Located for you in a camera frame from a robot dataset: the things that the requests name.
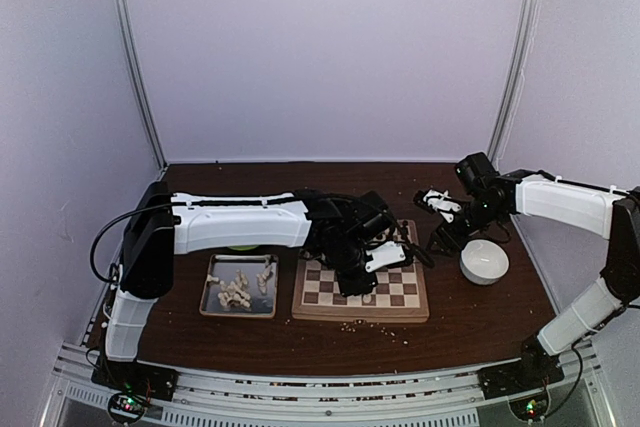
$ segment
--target black cable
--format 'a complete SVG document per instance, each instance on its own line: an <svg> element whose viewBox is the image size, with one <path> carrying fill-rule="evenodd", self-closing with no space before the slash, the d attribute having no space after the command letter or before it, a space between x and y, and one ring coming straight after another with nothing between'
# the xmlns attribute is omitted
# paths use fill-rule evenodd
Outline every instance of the black cable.
<svg viewBox="0 0 640 427"><path fill-rule="evenodd" d="M98 370L98 364L94 364L93 362L91 362L91 360L89 360L89 354L98 350L100 350L99 347L92 347L84 353L84 358L87 359L87 362L91 365L91 367L93 367L93 370Z"/></svg>
<svg viewBox="0 0 640 427"><path fill-rule="evenodd" d="M496 244L508 244L511 242L511 232L509 232L509 229L507 229L502 222L496 222L496 225L507 235L507 237L505 239L496 239L495 237L485 235L484 239Z"/></svg>
<svg viewBox="0 0 640 427"><path fill-rule="evenodd" d="M580 352L578 352L578 349L576 349L576 345L578 345L578 343L581 340L582 339L578 339L573 344L571 344L571 350L573 351L574 354L576 354L578 356L578 362L580 363L580 370L578 370L578 377L576 378L576 381L574 382L573 386L571 387L571 390L569 391L569 393L566 395L566 397L564 399L562 399L562 402L560 402L556 406L556 408L553 409L551 412L549 412L549 413L544 415L545 420L548 419L549 417L551 417L552 415L555 415L562 407L564 407L564 405L569 401L569 399L571 398L573 393L578 388L578 384L580 383L580 380L582 379L582 372L584 370L584 361L582 360L582 355L580 355Z"/></svg>
<svg viewBox="0 0 640 427"><path fill-rule="evenodd" d="M95 254L96 254L96 249L98 247L98 243L100 242L100 239L102 238L102 236L104 236L104 234L106 234L107 231L109 231L109 229L111 229L117 223L122 222L123 220L128 219L130 217L133 217L134 215L143 214L145 212L152 212L154 210L167 209L174 205L186 205L186 204L184 202L174 203L174 204L161 204L161 205L154 205L151 207L143 207L141 209L132 210L130 212L127 212L126 214L119 215L118 217L110 221L107 225L102 227L102 229L100 229L100 232L98 232L98 235L96 235L96 237L93 239L93 243L91 244L91 250L89 251L89 264L91 265L91 272L93 272L93 275L95 275L96 278L99 279L100 281L105 282L107 284L114 283L114 280L112 278L107 278L103 276L100 272L98 272L98 268L96 267L96 263L95 263Z"/></svg>

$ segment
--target wooden table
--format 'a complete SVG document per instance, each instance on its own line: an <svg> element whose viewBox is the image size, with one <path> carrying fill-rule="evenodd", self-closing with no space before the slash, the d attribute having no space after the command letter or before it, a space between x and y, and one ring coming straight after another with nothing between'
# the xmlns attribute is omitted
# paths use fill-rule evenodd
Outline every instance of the wooden table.
<svg viewBox="0 0 640 427"><path fill-rule="evenodd" d="M451 164L174 165L165 179L172 191L192 194L274 194L305 187L348 194L376 190L398 218L416 221L422 245L440 219L415 207L414 193L434 186L463 196ZM333 376L423 371L515 357L520 342L554 314L522 242L510 228L513 240L505 250L511 266L493 286L468 282L457 258L438 257L435 269L425 269L431 317L417 325L365 324L342 330L341 323L292 319L296 252L283 248L269 249L281 262L274 319L206 318L198 305L213 251L176 257L175 286L150 315L140 359L228 372Z"/></svg>

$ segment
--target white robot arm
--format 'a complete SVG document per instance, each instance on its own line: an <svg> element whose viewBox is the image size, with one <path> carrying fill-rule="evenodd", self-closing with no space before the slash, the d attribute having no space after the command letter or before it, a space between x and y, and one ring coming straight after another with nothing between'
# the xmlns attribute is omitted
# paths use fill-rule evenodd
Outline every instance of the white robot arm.
<svg viewBox="0 0 640 427"><path fill-rule="evenodd" d="M456 174L472 201L456 201L435 190L418 192L415 197L418 206L438 212L444 219L433 232L428 249L460 252L491 222L506 222L515 214L556 220L609 240L607 263L598 279L523 343L517 369L481 372L489 397L507 393L504 378L509 375L517 377L513 383L522 387L539 385L551 370L557 373L558 354L598 332L640 296L640 190L588 186L543 171L501 175L483 153L458 163Z"/></svg>
<svg viewBox="0 0 640 427"><path fill-rule="evenodd" d="M403 228L374 192L362 197L315 191L202 197L169 194L164 184L155 183L138 208L151 210L132 217L125 229L106 330L110 361L135 360L153 305L171 289L174 255L253 245L302 248L336 270L340 291L348 296L371 292L377 269L406 265L417 248L391 239L370 244L389 228Z"/></svg>

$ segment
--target purple-white wall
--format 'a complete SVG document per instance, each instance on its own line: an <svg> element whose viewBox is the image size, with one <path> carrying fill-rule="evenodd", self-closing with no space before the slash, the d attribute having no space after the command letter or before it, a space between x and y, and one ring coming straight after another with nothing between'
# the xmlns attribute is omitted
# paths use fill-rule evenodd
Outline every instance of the purple-white wall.
<svg viewBox="0 0 640 427"><path fill-rule="evenodd" d="M502 171L544 168L566 179L640 185L640 0L542 0L524 90L499 161ZM594 234L521 219L561 307L604 266ZM640 315L595 337L620 426L640 417Z"/></svg>
<svg viewBox="0 0 640 427"><path fill-rule="evenodd" d="M0 0L0 12L0 417L22 427L97 301L93 235L157 172L113 0Z"/></svg>
<svg viewBox="0 0 640 427"><path fill-rule="evenodd" d="M173 162L486 149L521 0L128 0Z"/></svg>

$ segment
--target wooden chessboard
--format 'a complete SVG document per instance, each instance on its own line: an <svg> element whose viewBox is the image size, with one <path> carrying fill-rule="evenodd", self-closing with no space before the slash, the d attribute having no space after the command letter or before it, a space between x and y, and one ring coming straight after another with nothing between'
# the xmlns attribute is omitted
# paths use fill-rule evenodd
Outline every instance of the wooden chessboard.
<svg viewBox="0 0 640 427"><path fill-rule="evenodd" d="M409 239L417 242L413 221ZM378 285L369 295L340 295L335 272L315 260L300 260L296 272L291 315L294 319L350 322L420 323L429 318L423 267L417 260L406 267L380 269Z"/></svg>

